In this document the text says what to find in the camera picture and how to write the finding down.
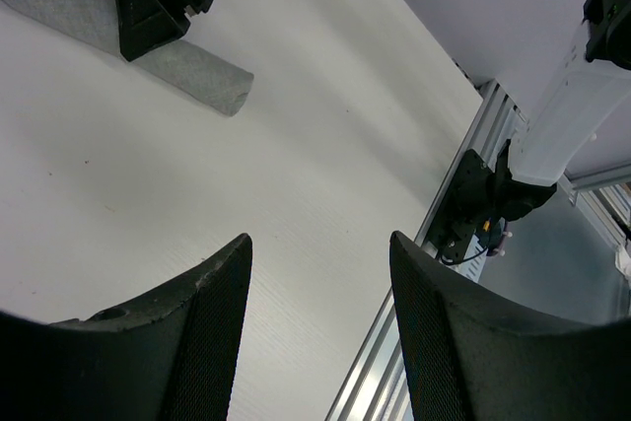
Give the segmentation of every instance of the gray floor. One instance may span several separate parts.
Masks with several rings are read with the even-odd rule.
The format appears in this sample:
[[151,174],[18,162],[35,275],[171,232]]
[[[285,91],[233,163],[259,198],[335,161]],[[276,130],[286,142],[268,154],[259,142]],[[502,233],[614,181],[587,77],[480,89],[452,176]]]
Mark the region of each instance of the gray floor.
[[510,230],[506,255],[487,260],[481,285],[567,319],[603,324],[626,315],[629,289],[615,268],[614,251],[565,193]]

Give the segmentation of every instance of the white tabletop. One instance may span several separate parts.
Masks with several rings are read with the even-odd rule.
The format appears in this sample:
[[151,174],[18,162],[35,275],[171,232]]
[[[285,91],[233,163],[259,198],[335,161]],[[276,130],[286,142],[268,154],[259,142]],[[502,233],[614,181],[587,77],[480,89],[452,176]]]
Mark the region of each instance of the white tabletop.
[[321,420],[480,104],[402,0],[217,0],[225,118],[0,5],[0,307],[87,317],[254,241],[232,419]]

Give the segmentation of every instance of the black cable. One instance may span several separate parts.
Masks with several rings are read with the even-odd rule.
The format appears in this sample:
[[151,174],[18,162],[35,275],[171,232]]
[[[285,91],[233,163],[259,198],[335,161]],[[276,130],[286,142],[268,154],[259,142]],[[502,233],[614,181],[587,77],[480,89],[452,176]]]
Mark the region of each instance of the black cable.
[[488,234],[488,236],[489,236],[489,238],[488,238],[488,243],[487,243],[486,247],[485,247],[485,248],[484,248],[484,249],[483,249],[480,253],[477,253],[477,254],[476,254],[476,255],[474,255],[474,256],[470,256],[469,258],[464,258],[464,259],[462,259],[462,260],[452,260],[452,261],[445,260],[445,259],[443,258],[442,253],[441,253],[441,257],[440,257],[441,263],[443,263],[443,264],[444,264],[444,265],[446,265],[446,266],[456,266],[456,265],[460,265],[460,264],[463,264],[463,263],[467,263],[468,261],[474,260],[475,258],[479,258],[479,257],[480,257],[480,256],[482,256],[484,253],[486,253],[487,251],[489,251],[489,247],[491,246],[491,231],[492,231],[492,230],[493,230],[493,226],[491,226],[491,227],[489,228],[488,232],[487,232],[487,234]]

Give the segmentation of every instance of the table surface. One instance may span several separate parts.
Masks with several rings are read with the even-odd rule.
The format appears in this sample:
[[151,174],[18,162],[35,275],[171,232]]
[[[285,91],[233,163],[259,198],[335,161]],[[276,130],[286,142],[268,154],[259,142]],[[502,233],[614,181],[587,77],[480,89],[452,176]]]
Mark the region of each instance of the table surface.
[[237,234],[232,419],[324,417],[480,98],[402,0],[217,0],[187,39],[255,74],[226,118],[0,5],[0,307],[88,317]]

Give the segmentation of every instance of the gray fabric roll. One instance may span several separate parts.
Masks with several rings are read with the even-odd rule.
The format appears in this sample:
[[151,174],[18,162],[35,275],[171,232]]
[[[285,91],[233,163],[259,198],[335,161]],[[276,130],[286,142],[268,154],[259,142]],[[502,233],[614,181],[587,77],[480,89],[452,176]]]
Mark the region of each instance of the gray fabric roll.
[[[120,57],[114,0],[2,0],[12,9]],[[150,51],[133,64],[225,115],[239,111],[253,75],[183,40]]]

